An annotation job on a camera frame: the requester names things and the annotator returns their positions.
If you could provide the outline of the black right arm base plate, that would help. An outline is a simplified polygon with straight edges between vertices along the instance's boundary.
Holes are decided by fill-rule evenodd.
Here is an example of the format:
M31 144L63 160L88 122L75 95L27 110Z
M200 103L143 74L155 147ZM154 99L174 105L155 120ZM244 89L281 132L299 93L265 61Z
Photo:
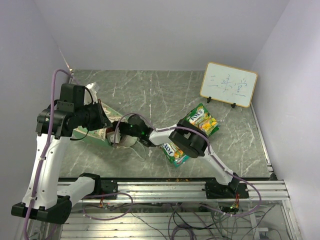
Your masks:
M248 199L249 192L245 183L236 181L235 184L229 185L219 184L215 178L206 181L201 189L206 194L207 199Z

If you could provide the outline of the teal red Fox's packet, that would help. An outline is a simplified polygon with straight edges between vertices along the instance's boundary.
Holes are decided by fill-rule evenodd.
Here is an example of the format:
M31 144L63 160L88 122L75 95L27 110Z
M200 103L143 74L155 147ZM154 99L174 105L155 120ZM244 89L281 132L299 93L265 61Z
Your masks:
M175 158L172 164L177 168L181 166L185 161L187 161L190 157L187 155L183 155L181 157Z

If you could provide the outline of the green printed paper bag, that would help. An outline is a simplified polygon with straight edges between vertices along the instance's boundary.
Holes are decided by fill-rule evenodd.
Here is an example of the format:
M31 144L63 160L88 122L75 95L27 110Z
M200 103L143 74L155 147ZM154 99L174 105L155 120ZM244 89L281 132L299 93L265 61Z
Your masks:
M118 121L122 115L109 107L108 105L101 103L104 113L108 117L108 119L113 123L114 121ZM95 144L102 147L110 147L113 148L113 140L114 140L114 132L112 130L108 130L107 128L88 131L86 128L79 126L75 130L73 130L72 137L75 139L82 139L85 143ZM141 160L144 162L147 157L147 153L145 148L141 143L142 150L144 151L144 156L141 156L133 146L138 143L138 138L133 136L124 136L120 139L120 142L115 146L116 149L131 149Z

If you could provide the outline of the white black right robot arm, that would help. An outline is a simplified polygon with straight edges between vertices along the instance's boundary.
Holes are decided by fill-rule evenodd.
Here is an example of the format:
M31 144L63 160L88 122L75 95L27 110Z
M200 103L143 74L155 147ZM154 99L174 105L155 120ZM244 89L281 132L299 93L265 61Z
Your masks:
M211 166L214 178L213 187L206 192L217 198L236 196L241 178L217 156L207 134L187 120L181 119L170 127L154 128L147 126L142 116L132 113L127 122L121 119L113 122L112 129L115 143L124 136L136 137L148 148L172 142L190 158L202 158Z

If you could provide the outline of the yellow green Fox's packet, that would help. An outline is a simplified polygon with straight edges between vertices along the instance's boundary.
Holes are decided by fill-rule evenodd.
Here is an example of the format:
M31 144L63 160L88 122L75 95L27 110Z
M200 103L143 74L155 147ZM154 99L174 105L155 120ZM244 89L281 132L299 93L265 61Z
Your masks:
M175 145L173 142L169 143L163 143L161 145L162 150L169 160L170 163L173 163L174 159L177 159L179 157L182 157L186 155L177 145Z
M217 132L220 127L217 120L202 103L192 109L184 119L203 131L208 137Z

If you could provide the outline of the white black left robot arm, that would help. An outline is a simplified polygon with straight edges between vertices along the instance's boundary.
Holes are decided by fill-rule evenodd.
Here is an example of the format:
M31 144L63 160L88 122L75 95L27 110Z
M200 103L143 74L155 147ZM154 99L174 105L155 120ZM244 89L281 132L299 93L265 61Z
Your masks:
M73 141L73 130L83 127L90 132L112 126L97 98L98 89L95 82L86 86L64 83L54 106L37 116L32 175L22 201L11 208L12 216L61 225L79 200L101 195L101 177L93 173L82 173L71 185L58 189L62 161L67 145Z

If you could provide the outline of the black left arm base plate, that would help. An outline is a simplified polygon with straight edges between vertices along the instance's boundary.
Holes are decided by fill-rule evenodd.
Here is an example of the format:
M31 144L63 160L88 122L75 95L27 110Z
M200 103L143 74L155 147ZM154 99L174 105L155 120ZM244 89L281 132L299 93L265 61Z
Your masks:
M84 199L106 199L115 200L117 198L115 194L118 192L118 183L114 180L101 180L100 189L95 189L92 193L85 196Z

